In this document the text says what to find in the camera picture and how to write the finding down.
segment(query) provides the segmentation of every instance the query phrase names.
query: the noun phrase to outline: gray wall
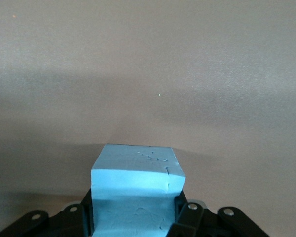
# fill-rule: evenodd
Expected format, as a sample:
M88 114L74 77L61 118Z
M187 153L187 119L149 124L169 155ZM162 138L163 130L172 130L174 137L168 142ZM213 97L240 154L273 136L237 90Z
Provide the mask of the gray wall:
M296 236L296 1L0 1L0 230L81 198L105 143Z

